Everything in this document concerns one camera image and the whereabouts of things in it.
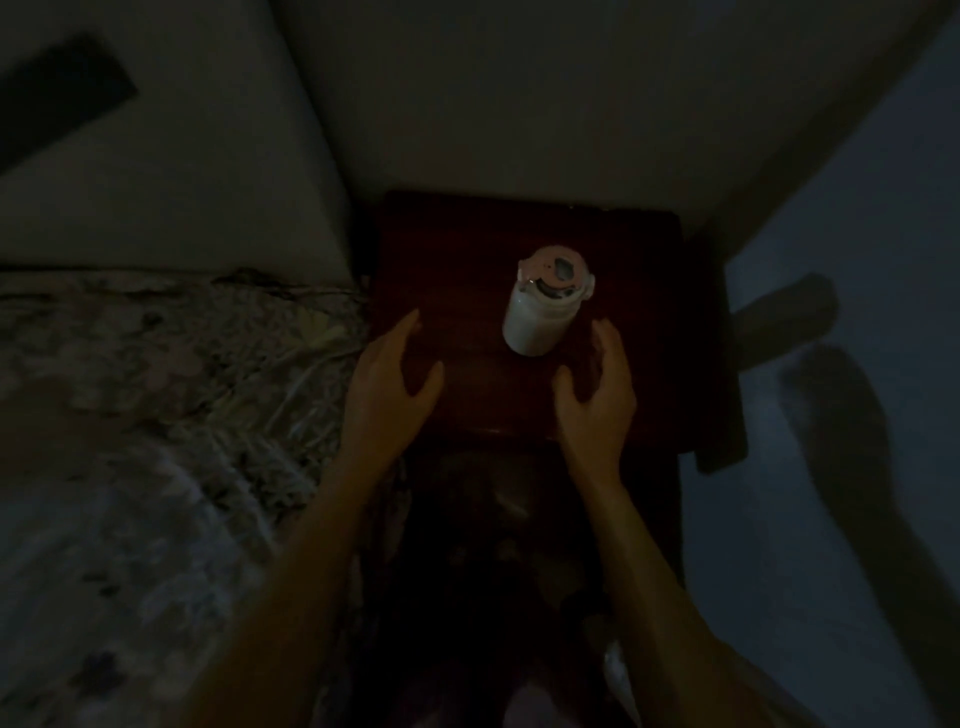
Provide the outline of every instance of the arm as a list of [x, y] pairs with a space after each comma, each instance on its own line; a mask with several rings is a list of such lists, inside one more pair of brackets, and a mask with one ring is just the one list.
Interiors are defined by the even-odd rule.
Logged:
[[256, 602], [188, 696], [183, 726], [287, 728], [310, 718], [366, 505], [444, 387], [440, 362], [415, 397], [404, 387], [400, 360], [418, 315], [361, 355], [340, 452]]
[[587, 402], [570, 371], [554, 379], [560, 441], [587, 507], [644, 725], [654, 728], [770, 726], [759, 698], [736, 680], [728, 649], [677, 583], [620, 482], [620, 451], [636, 396], [620, 334], [593, 322], [603, 356], [600, 385]]

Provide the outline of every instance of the person's left hand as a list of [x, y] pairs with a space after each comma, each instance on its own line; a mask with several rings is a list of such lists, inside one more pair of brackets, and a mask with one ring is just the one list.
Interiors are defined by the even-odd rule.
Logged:
[[411, 397], [400, 361], [420, 311], [404, 316], [364, 350], [347, 392], [340, 437], [341, 460], [379, 477], [414, 441], [444, 389], [444, 363], [438, 361], [420, 391]]

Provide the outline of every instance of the wall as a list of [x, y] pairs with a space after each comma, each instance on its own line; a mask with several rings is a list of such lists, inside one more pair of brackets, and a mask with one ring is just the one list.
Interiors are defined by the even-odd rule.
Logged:
[[8, 0], [0, 70], [80, 30], [139, 96], [0, 177], [0, 262], [350, 281], [346, 193], [266, 3]]
[[927, 0], [275, 0], [360, 199], [645, 206], [696, 230]]
[[741, 376], [745, 462], [684, 462], [694, 599], [837, 728], [960, 724], [958, 73], [960, 13], [729, 264], [733, 308], [812, 273], [838, 316]]

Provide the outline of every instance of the person's left arm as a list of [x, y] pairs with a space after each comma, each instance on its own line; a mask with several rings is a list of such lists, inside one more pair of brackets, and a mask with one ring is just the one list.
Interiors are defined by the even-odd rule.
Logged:
[[400, 361], [418, 318], [411, 312], [361, 355], [340, 451], [261, 593], [188, 695], [184, 728], [293, 728], [310, 718], [367, 503], [444, 388], [441, 362], [415, 396], [403, 384]]

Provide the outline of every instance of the white bottle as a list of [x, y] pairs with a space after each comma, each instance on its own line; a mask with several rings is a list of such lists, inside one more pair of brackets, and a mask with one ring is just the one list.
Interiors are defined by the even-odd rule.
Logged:
[[583, 257], [560, 245], [521, 260], [503, 321], [507, 346], [524, 356], [549, 352], [564, 338], [580, 304], [593, 295], [594, 284]]

